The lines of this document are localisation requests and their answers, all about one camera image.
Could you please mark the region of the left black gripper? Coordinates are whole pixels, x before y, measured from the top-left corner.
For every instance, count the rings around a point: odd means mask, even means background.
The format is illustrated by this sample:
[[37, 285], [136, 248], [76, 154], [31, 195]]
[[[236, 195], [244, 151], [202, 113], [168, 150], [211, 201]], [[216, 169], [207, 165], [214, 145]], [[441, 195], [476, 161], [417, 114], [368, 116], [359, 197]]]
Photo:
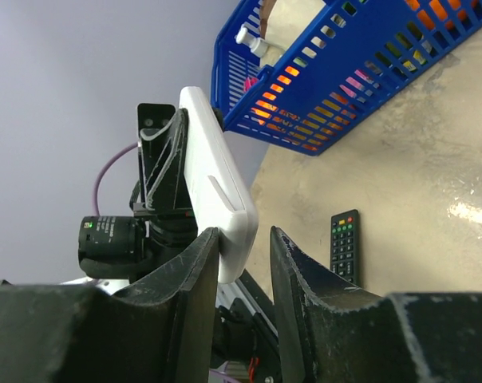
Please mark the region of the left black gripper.
[[139, 104], [136, 111], [140, 199], [149, 211], [167, 211], [136, 218], [148, 237], [142, 240], [142, 265], [134, 275], [147, 275], [196, 238], [197, 224], [184, 179], [188, 111], [149, 103]]

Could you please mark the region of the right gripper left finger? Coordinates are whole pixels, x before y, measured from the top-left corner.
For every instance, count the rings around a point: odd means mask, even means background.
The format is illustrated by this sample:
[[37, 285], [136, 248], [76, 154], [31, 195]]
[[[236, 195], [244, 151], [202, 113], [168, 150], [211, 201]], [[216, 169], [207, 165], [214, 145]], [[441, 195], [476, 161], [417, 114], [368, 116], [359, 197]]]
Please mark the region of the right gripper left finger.
[[107, 294], [89, 284], [0, 284], [0, 382], [205, 382], [219, 232]]

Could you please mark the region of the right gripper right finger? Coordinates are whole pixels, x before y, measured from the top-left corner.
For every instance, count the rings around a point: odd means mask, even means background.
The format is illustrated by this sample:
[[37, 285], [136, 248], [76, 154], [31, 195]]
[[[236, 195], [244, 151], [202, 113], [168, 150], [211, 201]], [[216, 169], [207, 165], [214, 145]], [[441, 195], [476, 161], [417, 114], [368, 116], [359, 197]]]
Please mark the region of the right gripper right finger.
[[285, 382], [482, 382], [482, 292], [379, 297], [270, 233]]

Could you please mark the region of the small white remote control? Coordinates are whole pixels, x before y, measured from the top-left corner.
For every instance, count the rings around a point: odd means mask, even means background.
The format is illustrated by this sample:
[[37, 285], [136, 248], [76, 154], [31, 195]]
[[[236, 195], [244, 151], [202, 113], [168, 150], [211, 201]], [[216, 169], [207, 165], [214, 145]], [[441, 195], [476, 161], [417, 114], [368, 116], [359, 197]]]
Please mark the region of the small white remote control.
[[218, 282], [232, 283], [247, 264], [258, 212], [204, 91], [181, 89], [179, 107], [188, 113], [184, 178], [198, 231], [219, 229]]

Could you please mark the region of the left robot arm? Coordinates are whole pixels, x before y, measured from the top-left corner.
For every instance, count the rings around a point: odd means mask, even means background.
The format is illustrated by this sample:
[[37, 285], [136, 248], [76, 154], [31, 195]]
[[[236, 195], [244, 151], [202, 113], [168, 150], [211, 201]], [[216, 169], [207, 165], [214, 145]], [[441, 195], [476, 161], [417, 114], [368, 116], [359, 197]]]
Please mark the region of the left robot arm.
[[188, 111], [148, 103], [136, 111], [132, 213], [86, 216], [80, 225], [78, 264], [91, 279], [135, 282], [175, 258], [198, 233], [184, 178]]

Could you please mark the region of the black TV remote control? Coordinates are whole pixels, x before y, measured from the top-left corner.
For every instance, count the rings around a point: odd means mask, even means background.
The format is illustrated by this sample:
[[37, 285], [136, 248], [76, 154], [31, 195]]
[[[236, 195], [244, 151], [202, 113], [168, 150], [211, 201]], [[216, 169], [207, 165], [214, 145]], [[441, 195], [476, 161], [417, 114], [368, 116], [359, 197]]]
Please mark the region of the black TV remote control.
[[362, 285], [360, 215], [357, 209], [330, 220], [330, 270], [356, 286]]

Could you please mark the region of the pink small box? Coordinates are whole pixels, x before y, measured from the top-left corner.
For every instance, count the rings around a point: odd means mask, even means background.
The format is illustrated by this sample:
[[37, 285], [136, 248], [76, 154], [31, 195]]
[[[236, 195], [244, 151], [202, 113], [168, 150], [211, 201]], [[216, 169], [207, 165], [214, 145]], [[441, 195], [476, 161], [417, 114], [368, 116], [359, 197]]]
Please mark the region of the pink small box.
[[246, 93], [259, 79], [257, 77], [247, 77], [243, 82], [243, 91]]

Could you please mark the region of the white bottle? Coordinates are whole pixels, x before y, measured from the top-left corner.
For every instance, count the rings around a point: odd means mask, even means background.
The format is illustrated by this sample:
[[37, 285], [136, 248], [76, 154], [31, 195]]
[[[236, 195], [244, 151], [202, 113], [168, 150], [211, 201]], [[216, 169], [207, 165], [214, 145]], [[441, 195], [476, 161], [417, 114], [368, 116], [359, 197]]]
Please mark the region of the white bottle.
[[250, 52], [258, 58], [263, 58], [268, 52], [282, 55], [284, 49], [272, 44], [261, 37], [256, 37], [245, 25], [241, 25], [235, 35], [235, 42], [238, 45], [245, 45]]

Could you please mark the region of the blue plastic shopping basket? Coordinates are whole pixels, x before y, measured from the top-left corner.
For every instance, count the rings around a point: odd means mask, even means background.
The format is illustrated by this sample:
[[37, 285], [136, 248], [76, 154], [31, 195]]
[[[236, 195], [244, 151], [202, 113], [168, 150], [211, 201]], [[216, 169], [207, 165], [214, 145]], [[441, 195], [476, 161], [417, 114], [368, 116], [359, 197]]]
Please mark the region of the blue plastic shopping basket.
[[[224, 128], [317, 156], [482, 27], [482, 1], [328, 1], [272, 66], [235, 42], [260, 31], [242, 1], [215, 41], [211, 104]], [[247, 77], [259, 81], [246, 93]]]

